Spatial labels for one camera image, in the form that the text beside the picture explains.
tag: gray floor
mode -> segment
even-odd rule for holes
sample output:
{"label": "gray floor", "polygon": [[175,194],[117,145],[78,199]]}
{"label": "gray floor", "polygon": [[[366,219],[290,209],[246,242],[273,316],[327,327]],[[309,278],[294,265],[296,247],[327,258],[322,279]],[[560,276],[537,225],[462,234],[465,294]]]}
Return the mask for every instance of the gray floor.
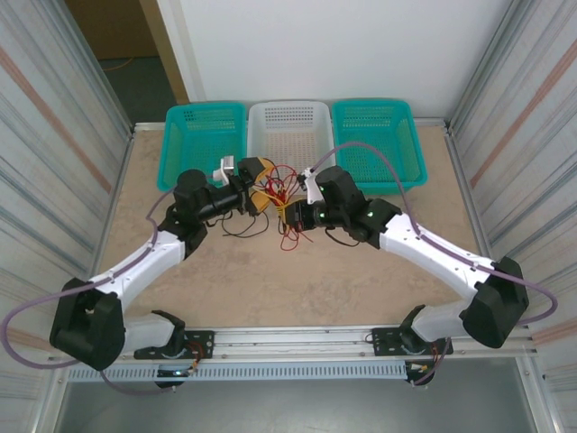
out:
{"label": "gray floor", "polygon": [[[99,63],[103,69],[109,69],[127,60],[100,60]],[[134,59],[105,74],[133,124],[164,122],[168,109],[177,104],[158,57]]]}
{"label": "gray floor", "polygon": [[75,383],[56,431],[528,433],[529,417],[514,360],[447,360],[428,390],[386,380],[198,382],[128,397]]}

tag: teal plastic basket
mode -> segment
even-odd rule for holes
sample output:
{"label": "teal plastic basket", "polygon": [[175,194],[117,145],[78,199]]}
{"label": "teal plastic basket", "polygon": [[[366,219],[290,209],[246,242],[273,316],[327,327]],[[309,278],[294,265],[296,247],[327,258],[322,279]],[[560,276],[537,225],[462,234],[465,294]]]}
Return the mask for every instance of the teal plastic basket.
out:
{"label": "teal plastic basket", "polygon": [[[426,182],[426,166],[411,109],[391,99],[348,100],[333,104],[335,146],[370,144],[389,159],[409,190]],[[336,153],[336,163],[349,171],[365,194],[399,194],[397,184],[377,155],[363,148]]]}
{"label": "teal plastic basket", "polygon": [[176,185],[179,174],[188,169],[212,174],[226,155],[233,155],[235,161],[246,156],[243,104],[174,106],[166,114],[157,185],[161,191],[168,191]]}

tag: basket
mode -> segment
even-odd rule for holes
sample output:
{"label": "basket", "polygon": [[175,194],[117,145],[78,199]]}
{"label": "basket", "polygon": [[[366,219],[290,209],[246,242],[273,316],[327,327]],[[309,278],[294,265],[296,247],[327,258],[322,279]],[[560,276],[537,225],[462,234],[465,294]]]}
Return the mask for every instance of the basket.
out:
{"label": "basket", "polygon": [[[336,145],[363,142],[376,147],[389,159],[405,190],[426,182],[425,160],[406,102],[339,101],[333,104],[333,122]],[[336,163],[351,173],[365,194],[399,194],[387,167],[366,149],[342,149],[336,154]]]}
{"label": "basket", "polygon": [[[333,148],[331,115],[322,102],[265,102],[249,111],[248,156],[287,164],[300,173]],[[332,155],[322,167],[334,162]]]}
{"label": "basket", "polygon": [[212,174],[220,159],[246,156],[246,108],[238,102],[174,106],[166,114],[157,185],[168,191],[179,174],[199,169]]}

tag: white plastic basket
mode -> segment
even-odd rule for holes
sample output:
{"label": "white plastic basket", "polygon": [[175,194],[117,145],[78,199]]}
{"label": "white plastic basket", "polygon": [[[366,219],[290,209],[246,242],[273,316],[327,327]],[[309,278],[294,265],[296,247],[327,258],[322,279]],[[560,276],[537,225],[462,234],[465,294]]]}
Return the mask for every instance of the white plastic basket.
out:
{"label": "white plastic basket", "polygon": [[[322,102],[265,102],[249,111],[247,156],[269,158],[300,173],[333,148],[331,115]],[[321,169],[332,165],[334,155]]]}

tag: beige tabletop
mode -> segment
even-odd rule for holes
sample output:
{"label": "beige tabletop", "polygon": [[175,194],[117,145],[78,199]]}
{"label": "beige tabletop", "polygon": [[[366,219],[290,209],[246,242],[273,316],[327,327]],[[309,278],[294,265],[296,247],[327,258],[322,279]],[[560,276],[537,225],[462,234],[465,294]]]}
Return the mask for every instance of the beige tabletop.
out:
{"label": "beige tabletop", "polygon": [[[408,192],[420,224],[462,248],[476,251],[472,230],[440,127],[418,129],[429,180]],[[145,214],[159,196],[156,175],[163,132],[139,132],[105,249],[108,269],[151,234]],[[387,197],[400,205],[399,197]],[[171,203],[155,213],[161,221]],[[393,324],[418,304],[438,305],[456,295],[407,260],[367,244],[346,248],[322,230],[307,232],[292,252],[279,249],[273,213],[269,230],[250,239],[209,229],[197,251],[161,275],[129,308],[129,315],[163,309],[189,327],[273,327]],[[235,215],[231,231],[251,222]],[[257,221],[254,228],[263,227]],[[344,233],[335,235],[348,241]]]}

